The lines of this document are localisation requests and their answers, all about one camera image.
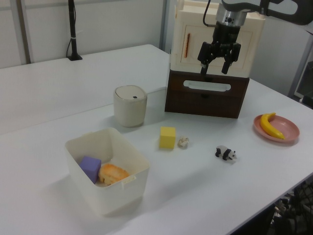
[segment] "yellow block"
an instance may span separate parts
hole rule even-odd
[[[175,127],[162,126],[160,130],[160,148],[174,148],[176,140]]]

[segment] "panda toy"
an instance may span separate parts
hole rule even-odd
[[[216,147],[215,156],[217,156],[217,157],[222,156],[223,160],[225,160],[225,161],[227,161],[227,159],[233,160],[233,159],[237,159],[235,152],[236,151],[232,151],[231,149],[227,148],[224,145],[220,145],[220,146]]]

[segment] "black pole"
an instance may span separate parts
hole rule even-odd
[[[76,45],[76,31],[75,31],[75,12],[74,12],[74,0],[68,0],[68,12],[69,12],[69,25],[70,25],[70,40],[72,44],[72,55],[69,56],[69,60],[82,60],[83,58],[77,53]]]

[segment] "purple block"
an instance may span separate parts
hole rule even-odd
[[[90,180],[95,184],[98,179],[98,172],[101,167],[101,160],[96,158],[91,158],[84,156],[79,166],[85,172],[85,174],[90,178]]]

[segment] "toy banana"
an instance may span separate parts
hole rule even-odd
[[[283,135],[283,133],[281,133],[279,130],[273,127],[268,121],[272,116],[275,116],[275,115],[276,113],[263,114],[261,116],[260,125],[262,129],[270,136],[284,140],[285,136]]]

